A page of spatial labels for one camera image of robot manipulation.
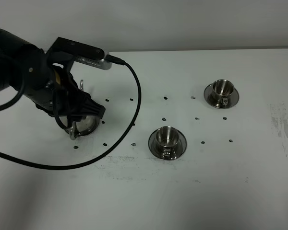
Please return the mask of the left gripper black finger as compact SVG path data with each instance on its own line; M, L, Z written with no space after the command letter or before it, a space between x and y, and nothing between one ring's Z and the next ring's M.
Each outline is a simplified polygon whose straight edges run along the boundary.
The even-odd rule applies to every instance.
M90 96L90 94L86 92L79 92L77 96L77 115L92 115L96 116L100 119L103 118L105 113L105 107L96 103Z

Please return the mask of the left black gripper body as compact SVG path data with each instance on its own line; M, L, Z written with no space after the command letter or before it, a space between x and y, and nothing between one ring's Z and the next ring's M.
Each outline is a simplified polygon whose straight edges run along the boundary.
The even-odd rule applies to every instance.
M46 86L34 93L33 102L36 108L51 117L66 117L71 120L86 118L86 93L78 88L72 74L56 65L51 66L50 73Z

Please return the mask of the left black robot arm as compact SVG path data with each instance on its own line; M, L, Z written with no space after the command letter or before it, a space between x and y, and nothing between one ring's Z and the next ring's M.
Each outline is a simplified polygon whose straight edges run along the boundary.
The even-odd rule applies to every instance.
M61 37L44 52L0 29L0 91L9 86L19 91L24 84L24 96L49 116L56 111L76 121L88 115L102 118L105 108L79 89L70 71L74 62L109 69L105 56L101 48Z

